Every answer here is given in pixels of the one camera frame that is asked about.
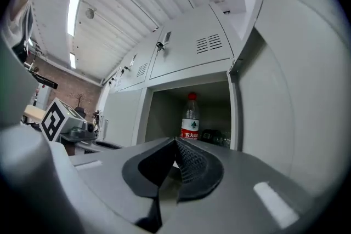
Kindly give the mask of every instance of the water bottle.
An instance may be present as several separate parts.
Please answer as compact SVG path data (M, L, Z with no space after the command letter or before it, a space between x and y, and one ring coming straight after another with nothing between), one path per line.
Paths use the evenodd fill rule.
M199 107L196 102L196 94L188 95L188 103L184 107L182 129L180 131L181 138L197 140L199 136Z

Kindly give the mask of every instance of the red bottle cap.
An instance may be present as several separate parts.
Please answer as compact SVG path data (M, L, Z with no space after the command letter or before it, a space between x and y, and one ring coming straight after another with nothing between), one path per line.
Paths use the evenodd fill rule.
M195 93L190 93L189 95L188 95L188 99L189 100L196 100L196 94Z

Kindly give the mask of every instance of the open cabinet door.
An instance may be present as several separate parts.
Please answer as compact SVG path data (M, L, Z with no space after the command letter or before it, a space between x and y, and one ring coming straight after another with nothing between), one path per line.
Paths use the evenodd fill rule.
M140 96L141 90L135 90L113 93L107 97L100 139L123 147L132 145Z
M349 163L348 46L299 0L263 0L254 30L259 50L240 73L243 152L319 196Z

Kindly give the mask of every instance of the ventilation grille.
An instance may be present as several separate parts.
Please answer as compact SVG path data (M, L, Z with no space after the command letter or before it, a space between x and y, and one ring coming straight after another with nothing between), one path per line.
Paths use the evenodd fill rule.
M207 39L202 38L202 39L196 40L196 53L200 54L207 51L208 51Z
M171 39L171 33L172 33L172 31L169 31L166 33L165 40L163 41L163 45L165 45L169 42L169 39Z
M208 43L210 44L210 49L218 49L222 47L222 43L220 41L219 35L212 35L207 37L208 38Z
M122 77L120 79L118 79L116 87L118 87L119 85L121 85L121 81L122 81Z
M219 35L211 35L199 40L196 40L196 53L201 54L208 50L215 50L222 47Z
M142 76L145 74L146 67L148 66L148 63L142 65L139 67L138 72L137 72L137 77Z

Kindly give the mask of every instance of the ceiling light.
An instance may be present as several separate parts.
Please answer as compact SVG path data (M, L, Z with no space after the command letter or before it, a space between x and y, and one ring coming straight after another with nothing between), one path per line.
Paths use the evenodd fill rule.
M91 8L88 8L88 9L86 10L86 16L87 16L87 18L88 18L89 20L93 19L94 16L95 16L94 10L91 9Z
M70 53L70 61L71 61L71 67L73 69L76 68L76 56L75 54Z
M80 0L70 0L67 16L67 33L75 35L76 18Z

